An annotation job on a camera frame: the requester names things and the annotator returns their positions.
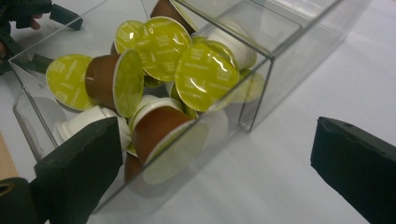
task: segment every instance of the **black object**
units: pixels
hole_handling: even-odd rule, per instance
[[[38,224],[25,179],[12,177],[0,181],[0,223]]]
[[[18,188],[2,194],[0,185],[0,223],[86,223],[121,166],[118,120],[98,120],[39,161],[28,187],[21,178],[6,179]]]
[[[17,29],[27,28],[34,15],[46,13],[50,13],[49,18],[53,21],[68,25],[74,30],[81,28],[83,20],[78,14],[52,4],[51,0],[0,0],[0,41],[7,49],[7,57],[0,59],[0,76],[12,71],[8,60],[21,52],[21,48],[10,36],[10,22],[15,21]]]
[[[396,147],[320,117],[311,165],[371,223],[396,223]]]

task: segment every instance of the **yellow-green foil lid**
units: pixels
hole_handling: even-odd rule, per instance
[[[221,54],[202,42],[187,49],[180,58],[176,87],[191,109],[206,111],[238,82],[238,70]]]
[[[92,57],[68,54],[52,61],[47,68],[49,90],[60,103],[83,111],[95,105],[85,90],[85,73]]]
[[[134,48],[136,36],[142,26],[141,21],[125,21],[118,27],[114,40],[117,53]]]
[[[155,17],[139,30],[134,49],[148,75],[160,81],[172,81],[178,60],[190,45],[191,38],[180,23],[167,17]]]
[[[144,72],[139,55],[125,50],[116,64],[113,80],[114,103],[119,114],[130,118],[143,96]]]

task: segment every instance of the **coffee pod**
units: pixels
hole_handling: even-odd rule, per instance
[[[165,89],[166,92],[168,93],[168,96],[179,101],[182,106],[183,106],[183,111],[186,113],[188,116],[192,117],[193,119],[198,119],[199,114],[197,111],[193,110],[189,106],[185,105],[183,101],[181,100],[180,96],[178,95],[177,88],[175,85],[175,82],[165,82]]]
[[[148,185],[159,185],[181,172],[202,150],[208,135],[205,123],[195,123],[181,108],[159,98],[136,116],[132,142],[137,157],[146,167],[143,178]]]
[[[198,30],[180,4],[175,1],[159,0],[154,9],[152,9],[150,17],[153,18],[159,16],[168,17],[178,21],[190,35]]]
[[[239,71],[235,64],[233,54],[218,41],[203,40],[188,48],[175,74],[177,92],[183,103],[195,111],[205,112],[238,83]]]
[[[55,132],[61,137],[64,142],[78,133],[81,129],[90,123],[100,119],[117,117],[120,129],[120,144],[122,150],[125,150],[131,144],[131,136],[126,119],[120,117],[113,110],[96,105],[87,109],[73,118],[65,121],[58,121],[55,123]]]
[[[132,126],[132,139],[137,157],[144,164],[149,153],[172,130],[181,123],[191,120],[182,112],[181,104],[171,98],[150,99],[140,109]]]
[[[164,82],[149,75],[145,75],[145,87],[147,88],[157,88],[161,86]]]
[[[122,54],[93,58],[85,75],[85,88],[97,104],[130,118],[144,89],[144,72],[139,55],[127,49]]]
[[[154,17],[144,23],[134,49],[147,75],[160,81],[173,81],[178,60],[190,45],[191,38],[180,23],[167,17]]]
[[[236,21],[232,21],[230,19],[223,19],[220,21],[235,33],[248,37],[247,32],[245,32]],[[238,70],[249,68],[257,61],[257,52],[254,49],[248,47],[232,35],[222,31],[220,28],[215,27],[207,39],[219,41],[230,49],[236,59]]]
[[[111,47],[111,53],[123,53],[133,49],[139,29],[143,26],[141,21],[125,21],[117,28],[116,37]]]
[[[59,103],[77,111],[96,105],[88,96],[84,83],[91,61],[90,56],[67,54],[49,64],[46,72],[47,86]]]

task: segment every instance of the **acrylic container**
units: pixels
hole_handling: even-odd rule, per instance
[[[71,53],[92,57],[108,54],[118,25],[128,20],[148,20],[156,2],[143,0],[140,6],[142,14],[131,15],[128,8],[136,6],[107,0],[82,15],[84,23],[80,31],[71,32],[64,27],[11,60],[21,80],[21,93],[15,102],[14,112],[37,160],[59,144],[53,136],[55,123],[74,117],[77,111],[56,102],[46,85],[45,75],[29,62],[37,55],[55,59]],[[123,182],[123,167],[120,168],[119,176],[92,214],[92,223],[98,220],[100,222],[97,223],[138,220],[161,208],[214,156],[237,146],[236,135],[254,132],[254,128],[343,41],[371,1],[174,2],[196,25],[197,32],[194,35],[210,35],[214,29],[220,29],[246,48],[257,52],[257,59],[244,71],[245,75],[234,88],[209,107],[181,135],[172,139],[172,143],[128,183]],[[228,20],[237,21],[243,27],[243,32],[237,32],[226,22]],[[167,95],[164,85],[146,91]],[[189,142],[200,134],[203,126],[209,130],[209,134],[219,134],[217,138],[211,137],[216,142],[206,144],[199,153],[188,159],[169,156],[181,148],[196,150]],[[143,194],[131,190],[147,184],[147,174],[166,170],[163,159],[167,157],[171,157],[173,163],[182,164],[183,169],[166,183],[166,191],[161,189],[161,185],[150,186]]]

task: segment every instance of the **transparent drawer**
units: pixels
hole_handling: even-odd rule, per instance
[[[36,57],[53,60],[66,54],[91,57],[109,54],[117,27],[129,20],[147,21],[156,3],[156,0],[144,0],[141,6],[133,6],[130,2],[105,1],[81,16],[84,23],[80,31],[72,32],[64,27],[11,60],[21,80],[14,112],[37,160],[60,144],[55,123],[71,119],[79,112],[55,100],[47,86],[45,70],[32,61]],[[235,145],[236,135],[254,131],[342,42],[370,0],[175,0],[173,3],[197,27],[194,36],[210,36],[220,29],[256,52],[257,58],[244,78],[127,183],[123,180],[124,168],[120,168],[92,215],[99,217],[100,223],[121,223],[149,215],[211,158]],[[141,7],[142,14],[131,15],[131,7]],[[243,32],[235,29],[229,20],[243,27]],[[145,88],[145,93],[165,96],[166,89],[164,85]],[[192,142],[199,140],[197,136],[203,131],[207,138],[197,149]],[[148,181],[166,172],[173,174],[165,181]]]

